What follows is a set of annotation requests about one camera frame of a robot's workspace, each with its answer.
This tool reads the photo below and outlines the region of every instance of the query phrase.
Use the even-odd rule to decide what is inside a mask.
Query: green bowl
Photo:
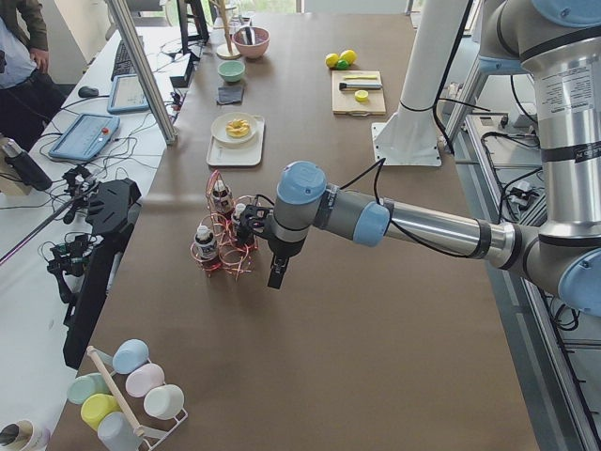
[[[228,83],[239,82],[244,76],[244,71],[244,63],[239,61],[225,61],[217,69],[217,72]]]

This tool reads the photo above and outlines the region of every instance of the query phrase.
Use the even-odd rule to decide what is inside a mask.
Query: table
[[[161,28],[161,33],[157,33],[157,28],[152,27],[138,30],[144,36],[150,67],[158,70],[156,78],[163,98],[169,100],[172,88],[167,64],[171,58],[161,54],[160,48],[164,43],[177,41],[179,29]],[[120,37],[115,33],[73,89],[65,102],[66,105],[80,100],[77,95],[80,86],[94,86],[99,89],[101,95],[109,94],[110,75],[119,41]],[[106,98],[98,98],[74,104],[69,110],[73,113],[106,114],[106,105]],[[60,112],[53,119],[54,125],[49,125],[45,133],[66,130],[76,118],[73,113]],[[156,125],[152,125],[153,116],[142,112],[122,115],[116,137],[128,136],[143,123],[144,130],[133,135],[138,139],[138,143],[135,148],[131,146],[132,159],[108,161],[109,167],[106,171],[100,171],[99,166],[88,166],[91,172],[97,173],[98,180],[130,177],[136,181],[142,194],[146,195],[166,147],[161,131]],[[56,138],[55,135],[41,137],[30,155],[52,180],[61,180],[61,176],[73,165],[50,161],[40,154],[47,154]],[[121,153],[124,147],[116,149],[118,144],[108,145],[100,156]],[[58,189],[54,194],[62,194],[62,190]],[[53,212],[51,204],[34,208],[48,200],[48,194],[35,190],[28,196],[0,194],[1,255]],[[66,233],[89,232],[90,228],[83,215],[78,215],[71,225],[64,225],[61,221],[53,222],[0,268],[0,353],[5,356],[7,362],[3,365],[4,370],[0,376],[0,424],[3,425],[0,428],[25,417],[50,429],[53,429],[58,421],[67,388],[75,377],[75,371],[65,367],[62,354],[67,332],[67,328],[62,324],[66,306],[60,301],[56,281],[46,272],[46,262],[38,254],[38,250],[45,241],[64,242]],[[47,257],[50,247],[45,246]],[[74,278],[68,276],[67,280],[72,287],[76,287]]]
[[[331,113],[325,54],[352,48],[357,69],[380,70],[388,116],[400,97],[409,18],[259,14],[254,23],[271,42],[246,61],[241,106],[215,104],[220,61],[205,51],[91,344],[114,352],[143,339],[182,387],[190,417],[163,449],[537,449],[482,262],[401,241],[367,249],[316,229],[281,290],[266,287],[265,243],[238,282],[207,278],[191,260],[215,117],[266,118],[262,163],[222,174],[234,195],[274,196],[294,160],[339,185],[372,163],[374,119]],[[353,188],[370,193],[371,179]],[[467,214],[449,156],[442,168],[386,167],[379,192]],[[91,368],[86,360],[81,372]],[[103,447],[67,405],[48,449]]]

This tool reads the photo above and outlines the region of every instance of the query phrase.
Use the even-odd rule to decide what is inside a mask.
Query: wooden stick
[[[89,358],[92,359],[92,362],[94,362],[96,369],[102,375],[102,378],[104,379],[106,385],[109,387],[111,394],[115,397],[117,404],[121,408],[121,411],[123,411],[123,414],[127,418],[128,423],[130,423],[133,432],[138,437],[141,437],[144,434],[144,428],[142,427],[138,419],[135,417],[135,414],[133,413],[130,405],[128,404],[128,401],[121,394],[119,387],[116,386],[116,383],[115,381],[113,381],[109,370],[106,369],[106,366],[104,366],[104,362],[98,355],[96,348],[94,348],[93,346],[88,346],[86,352]]]
[[[234,54],[234,52],[232,52],[232,38],[229,36],[229,20],[227,19],[225,0],[209,0],[209,2],[219,9],[219,15],[222,16],[223,20],[223,32],[225,33],[225,43],[227,44],[227,51],[230,54]]]

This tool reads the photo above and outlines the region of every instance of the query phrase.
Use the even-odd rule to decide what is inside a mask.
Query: person
[[[29,36],[18,25],[17,11]],[[39,1],[0,0],[0,133],[27,151],[65,101],[49,66]]]

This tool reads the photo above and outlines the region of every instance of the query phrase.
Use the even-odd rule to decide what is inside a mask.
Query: yellow mug
[[[115,397],[98,393],[85,400],[80,414],[88,426],[98,430],[100,422],[111,412],[121,412]]]

